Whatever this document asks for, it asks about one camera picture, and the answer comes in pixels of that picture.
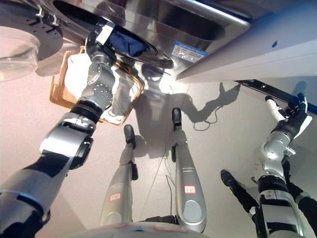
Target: stainless steel panel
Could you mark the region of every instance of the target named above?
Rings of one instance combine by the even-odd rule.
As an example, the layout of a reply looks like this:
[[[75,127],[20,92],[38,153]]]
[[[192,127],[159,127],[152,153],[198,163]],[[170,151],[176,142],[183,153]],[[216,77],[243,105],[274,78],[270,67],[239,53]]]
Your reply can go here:
[[[147,52],[134,58],[136,69],[141,73],[143,64],[151,64],[163,76],[176,76],[195,64],[172,55],[176,41],[210,54],[250,26],[247,21],[194,0],[38,2],[60,19],[64,35],[72,40],[83,42],[97,20],[96,15],[136,34],[149,46]]]

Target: warning label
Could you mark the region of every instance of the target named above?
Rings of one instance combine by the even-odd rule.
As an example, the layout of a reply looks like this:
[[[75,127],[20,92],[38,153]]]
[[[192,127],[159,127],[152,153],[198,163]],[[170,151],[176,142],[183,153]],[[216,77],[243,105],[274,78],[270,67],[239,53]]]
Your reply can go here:
[[[187,46],[183,43],[176,41],[172,55],[190,61],[192,63],[201,60],[203,57],[207,56],[206,52],[197,50],[191,46]]]
[[[115,194],[110,196],[110,202],[119,200],[120,198],[121,198],[121,193],[120,192],[115,193]]]
[[[184,189],[185,189],[185,193],[186,194],[193,194],[193,193],[196,193],[196,188],[195,188],[195,186],[188,186],[188,185],[185,185],[184,186]]]

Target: dark blue cloth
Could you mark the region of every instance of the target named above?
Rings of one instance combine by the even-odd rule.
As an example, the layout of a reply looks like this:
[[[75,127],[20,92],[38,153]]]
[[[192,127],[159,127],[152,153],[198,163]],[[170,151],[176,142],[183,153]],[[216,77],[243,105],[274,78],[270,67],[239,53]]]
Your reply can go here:
[[[109,42],[117,51],[132,57],[138,57],[146,50],[142,41],[116,30],[110,35]]]

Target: white floor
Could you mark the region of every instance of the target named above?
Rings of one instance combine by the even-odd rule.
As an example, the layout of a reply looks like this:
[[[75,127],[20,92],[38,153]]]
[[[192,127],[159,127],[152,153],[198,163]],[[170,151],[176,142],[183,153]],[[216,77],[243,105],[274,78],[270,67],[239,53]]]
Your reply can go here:
[[[171,110],[180,107],[190,151],[203,187],[208,222],[204,234],[213,238],[256,237],[255,226],[219,178],[229,169],[254,196],[251,182],[254,152],[275,126],[264,95],[237,83],[170,83],[173,95],[159,90],[141,96],[126,123],[137,137],[135,150],[139,179],[133,185],[133,220],[170,213],[166,175],[174,177],[169,142]],[[4,82],[1,89],[1,180],[39,157],[46,133],[67,110],[48,100],[50,78],[30,75]],[[291,158],[293,181],[317,198],[317,122],[297,140],[298,154]],[[52,206],[51,221],[37,238],[59,238],[98,226],[106,188],[124,148],[123,127],[99,125],[86,164],[71,171]],[[173,191],[172,211],[174,207]],[[307,237],[314,237],[306,219]]]

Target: wicker basket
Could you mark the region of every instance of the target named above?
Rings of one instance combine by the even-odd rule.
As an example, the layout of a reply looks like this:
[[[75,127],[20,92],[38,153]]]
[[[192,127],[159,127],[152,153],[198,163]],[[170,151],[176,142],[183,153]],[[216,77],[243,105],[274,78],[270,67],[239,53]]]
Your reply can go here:
[[[83,47],[83,46],[80,48],[80,51],[77,54],[82,54],[82,53],[85,53],[85,47]],[[75,105],[75,103],[77,102],[77,99],[74,97],[74,95],[72,95],[67,90],[67,88],[65,87],[65,84],[64,84],[64,79],[65,79],[67,68],[68,68],[67,60],[73,54],[75,54],[75,53],[72,51],[65,52],[58,79],[56,80],[55,76],[52,76],[51,88],[50,88],[50,101],[53,104],[62,106],[62,107],[67,108],[67,109],[71,109]],[[125,112],[123,119],[118,124],[109,122],[106,119],[99,120],[99,123],[107,122],[107,123],[110,123],[110,124],[115,125],[115,126],[120,126],[128,118],[132,108],[134,107],[135,103],[137,102],[138,98],[140,97],[140,95],[143,91],[144,84],[139,78],[137,78],[136,76],[134,76],[132,74],[132,69],[129,66],[127,66],[126,64],[124,64],[120,61],[117,61],[114,66],[116,68],[118,68],[119,70],[123,71],[123,73],[127,74],[128,79],[132,80],[137,85],[137,89],[138,89],[138,91],[135,94],[134,98],[132,99],[127,111]]]

